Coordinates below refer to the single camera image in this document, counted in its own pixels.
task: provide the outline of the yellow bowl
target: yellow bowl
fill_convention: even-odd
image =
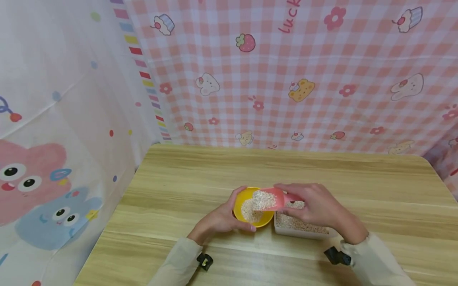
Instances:
[[[248,187],[241,191],[237,195],[237,199],[235,200],[234,206],[234,215],[239,221],[247,222],[242,215],[242,204],[253,197],[253,193],[259,190],[259,188],[255,187]],[[268,224],[273,218],[274,211],[265,211],[262,215],[261,219],[258,222],[252,223],[252,225],[256,227],[263,227]]]

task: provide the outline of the black clip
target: black clip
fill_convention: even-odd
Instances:
[[[350,265],[351,257],[343,253],[342,251],[337,251],[337,248],[334,246],[324,252],[327,259],[331,262],[332,265],[337,265],[342,263],[343,265]]]
[[[205,271],[208,271],[208,268],[210,268],[213,264],[213,258],[210,255],[203,253],[197,257],[197,261],[199,261],[199,266]]]

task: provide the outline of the sleeve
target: sleeve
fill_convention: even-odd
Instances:
[[[391,251],[375,234],[352,245],[341,241],[340,249],[351,257],[350,267],[363,286],[415,286]]]
[[[199,266],[201,252],[202,246],[195,241],[180,238],[148,286],[185,286]]]

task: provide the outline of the cartoon eye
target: cartoon eye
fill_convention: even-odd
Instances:
[[[70,212],[70,208],[68,206],[64,206],[63,208],[58,209],[54,214],[53,214],[53,220],[54,221],[60,221],[62,218],[64,218],[65,214],[68,214]]]
[[[71,214],[65,218],[64,226],[69,227],[74,225],[80,219],[80,215],[77,213]]]
[[[0,180],[14,181],[22,177],[26,173],[26,166],[19,163],[13,163],[4,166],[0,170]]]
[[[29,176],[24,178],[18,185],[17,189],[21,192],[30,192],[35,190],[41,185],[41,177]]]

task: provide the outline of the wrist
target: wrist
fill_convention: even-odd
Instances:
[[[353,245],[365,241],[369,235],[363,222],[349,211],[339,217],[335,230],[343,237],[346,243]]]
[[[213,232],[211,229],[201,222],[198,222],[192,231],[188,234],[187,238],[194,240],[198,245],[202,246],[204,242],[209,238]]]

